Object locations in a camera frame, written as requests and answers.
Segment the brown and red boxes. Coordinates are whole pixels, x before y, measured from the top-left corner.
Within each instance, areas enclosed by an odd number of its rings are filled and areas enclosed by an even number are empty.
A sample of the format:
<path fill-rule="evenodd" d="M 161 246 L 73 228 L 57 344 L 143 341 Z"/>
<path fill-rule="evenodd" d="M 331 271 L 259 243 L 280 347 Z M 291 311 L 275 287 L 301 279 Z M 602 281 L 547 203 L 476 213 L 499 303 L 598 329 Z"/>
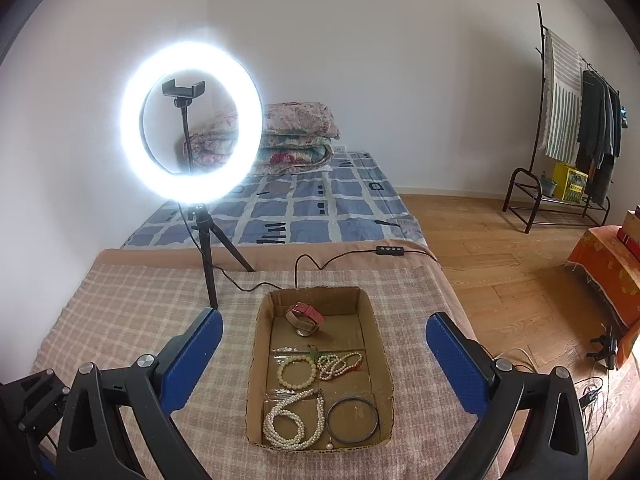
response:
<path fill-rule="evenodd" d="M 622 226 L 616 234 L 617 239 L 637 260 L 640 259 L 640 209 L 628 210 Z"/>

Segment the yellow box on rack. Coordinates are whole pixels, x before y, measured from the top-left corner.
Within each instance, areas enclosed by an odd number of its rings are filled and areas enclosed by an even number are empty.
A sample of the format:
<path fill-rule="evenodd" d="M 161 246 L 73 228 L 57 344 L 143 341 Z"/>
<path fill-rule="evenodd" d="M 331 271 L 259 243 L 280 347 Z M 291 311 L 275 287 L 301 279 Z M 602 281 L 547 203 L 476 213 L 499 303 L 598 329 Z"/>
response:
<path fill-rule="evenodd" d="M 556 162 L 552 181 L 555 183 L 554 198 L 565 203 L 580 204 L 588 183 L 588 174 L 564 162 Z"/>

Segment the folded floral quilt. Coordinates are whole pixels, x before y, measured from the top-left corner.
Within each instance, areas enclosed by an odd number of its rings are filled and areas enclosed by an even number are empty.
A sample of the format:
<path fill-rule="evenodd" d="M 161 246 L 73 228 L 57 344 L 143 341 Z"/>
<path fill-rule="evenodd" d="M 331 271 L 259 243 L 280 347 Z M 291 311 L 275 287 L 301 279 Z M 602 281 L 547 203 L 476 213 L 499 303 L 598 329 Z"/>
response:
<path fill-rule="evenodd" d="M 332 142 L 339 137 L 330 108 L 320 102 L 267 104 L 250 174 L 280 176 L 322 169 L 332 160 Z M 183 155 L 192 157 L 196 169 L 213 170 L 228 162 L 237 140 L 238 114 L 219 114 L 191 129 Z"/>

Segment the dark hanging clothes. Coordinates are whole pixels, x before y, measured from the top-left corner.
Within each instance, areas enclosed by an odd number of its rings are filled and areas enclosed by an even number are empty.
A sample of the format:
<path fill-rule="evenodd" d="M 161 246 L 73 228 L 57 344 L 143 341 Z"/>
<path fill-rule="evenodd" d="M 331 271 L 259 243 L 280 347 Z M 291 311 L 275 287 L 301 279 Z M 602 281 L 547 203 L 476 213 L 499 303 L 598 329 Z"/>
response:
<path fill-rule="evenodd" d="M 598 73 L 582 73 L 582 107 L 576 168 L 588 174 L 586 193 L 604 206 L 622 148 L 620 95 Z"/>

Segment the black clothes rack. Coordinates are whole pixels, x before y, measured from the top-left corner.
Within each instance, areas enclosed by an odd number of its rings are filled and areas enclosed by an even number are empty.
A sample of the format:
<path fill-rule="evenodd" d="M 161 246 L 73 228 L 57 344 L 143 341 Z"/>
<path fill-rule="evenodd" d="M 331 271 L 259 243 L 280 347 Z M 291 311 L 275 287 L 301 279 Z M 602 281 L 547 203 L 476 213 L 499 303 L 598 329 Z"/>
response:
<path fill-rule="evenodd" d="M 537 10 L 537 18 L 540 35 L 540 45 L 537 52 L 541 62 L 541 77 L 534 145 L 528 163 L 512 171 L 503 199 L 502 210 L 514 214 L 514 217 L 522 222 L 525 233 L 529 233 L 535 226 L 557 226 L 558 228 L 604 226 L 608 222 L 612 210 L 610 193 L 608 193 L 604 206 L 593 202 L 586 193 L 586 189 L 580 204 L 561 202 L 553 197 L 555 183 L 552 181 L 552 174 L 556 160 L 547 157 L 544 151 L 538 148 L 542 130 L 542 104 L 544 104 L 544 30 L 549 27 L 544 22 L 544 14 L 541 9 Z M 598 73 L 620 95 L 620 92 L 580 52 L 579 55 L 582 58 L 582 72 L 593 70 Z M 626 110 L 621 98 L 620 106 L 622 107 L 623 136 L 627 122 Z"/>

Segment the blue patterned bed sheet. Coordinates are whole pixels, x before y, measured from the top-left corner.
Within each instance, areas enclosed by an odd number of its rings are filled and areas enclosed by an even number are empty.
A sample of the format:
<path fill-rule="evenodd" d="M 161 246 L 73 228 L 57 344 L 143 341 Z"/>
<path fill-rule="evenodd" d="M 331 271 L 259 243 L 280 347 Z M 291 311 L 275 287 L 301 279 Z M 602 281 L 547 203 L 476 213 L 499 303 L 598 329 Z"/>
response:
<path fill-rule="evenodd" d="M 367 152 L 338 154 L 319 171 L 248 177 L 207 209 L 236 246 L 426 244 L 418 220 Z"/>

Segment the blue metal bangle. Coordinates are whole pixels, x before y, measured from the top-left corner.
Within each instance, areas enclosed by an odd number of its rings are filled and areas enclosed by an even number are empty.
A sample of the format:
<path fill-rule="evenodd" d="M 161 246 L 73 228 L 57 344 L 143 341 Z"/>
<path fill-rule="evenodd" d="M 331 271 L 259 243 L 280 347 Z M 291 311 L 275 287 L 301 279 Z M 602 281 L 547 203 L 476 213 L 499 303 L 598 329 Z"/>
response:
<path fill-rule="evenodd" d="M 373 437 L 380 426 L 375 404 L 363 396 L 346 396 L 326 413 L 326 431 L 344 445 L 356 445 Z"/>

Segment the striped hanging towel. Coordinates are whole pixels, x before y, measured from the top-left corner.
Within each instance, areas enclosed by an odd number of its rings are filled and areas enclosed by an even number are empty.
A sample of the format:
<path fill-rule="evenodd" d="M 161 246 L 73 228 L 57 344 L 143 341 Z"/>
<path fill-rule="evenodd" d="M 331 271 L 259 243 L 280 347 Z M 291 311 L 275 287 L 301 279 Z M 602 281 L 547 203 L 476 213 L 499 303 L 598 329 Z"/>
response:
<path fill-rule="evenodd" d="M 582 58 L 556 32 L 544 30 L 544 104 L 538 148 L 574 166 L 582 112 Z"/>

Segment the black phone holder clamp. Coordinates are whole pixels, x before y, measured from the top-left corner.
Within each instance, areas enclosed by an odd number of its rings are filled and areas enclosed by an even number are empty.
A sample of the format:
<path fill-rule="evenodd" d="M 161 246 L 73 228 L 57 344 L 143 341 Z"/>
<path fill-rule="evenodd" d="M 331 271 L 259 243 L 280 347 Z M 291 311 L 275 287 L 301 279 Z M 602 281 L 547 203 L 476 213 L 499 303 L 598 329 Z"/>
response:
<path fill-rule="evenodd" d="M 167 96 L 174 100 L 175 107 L 180 110 L 182 132 L 183 132 L 183 151 L 186 159 L 186 168 L 189 174 L 193 172 L 193 150 L 191 144 L 190 128 L 189 128 L 189 107 L 193 101 L 202 96 L 206 90 L 206 82 L 204 80 L 192 84 L 191 87 L 180 87 L 176 84 L 175 79 L 169 79 L 162 83 L 163 96 Z"/>

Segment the brown cardboard box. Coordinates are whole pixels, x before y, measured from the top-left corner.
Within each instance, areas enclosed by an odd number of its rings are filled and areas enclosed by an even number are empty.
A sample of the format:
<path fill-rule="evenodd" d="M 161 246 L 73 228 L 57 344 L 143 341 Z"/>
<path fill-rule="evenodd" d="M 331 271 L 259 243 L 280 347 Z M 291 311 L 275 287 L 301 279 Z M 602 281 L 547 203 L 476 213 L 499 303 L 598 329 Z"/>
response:
<path fill-rule="evenodd" d="M 296 302 L 310 304 L 324 317 L 317 333 L 301 337 L 285 319 Z M 361 351 L 358 370 L 323 376 L 314 362 L 298 361 L 280 370 L 288 356 L 309 345 L 338 354 Z M 333 440 L 326 413 L 346 396 L 372 401 L 380 415 L 373 437 L 356 445 Z M 258 310 L 246 399 L 250 443 L 275 451 L 338 452 L 373 448 L 390 440 L 394 426 L 394 384 L 369 295 L 360 287 L 313 287 L 270 292 Z M 332 442 L 334 449 L 326 450 Z"/>

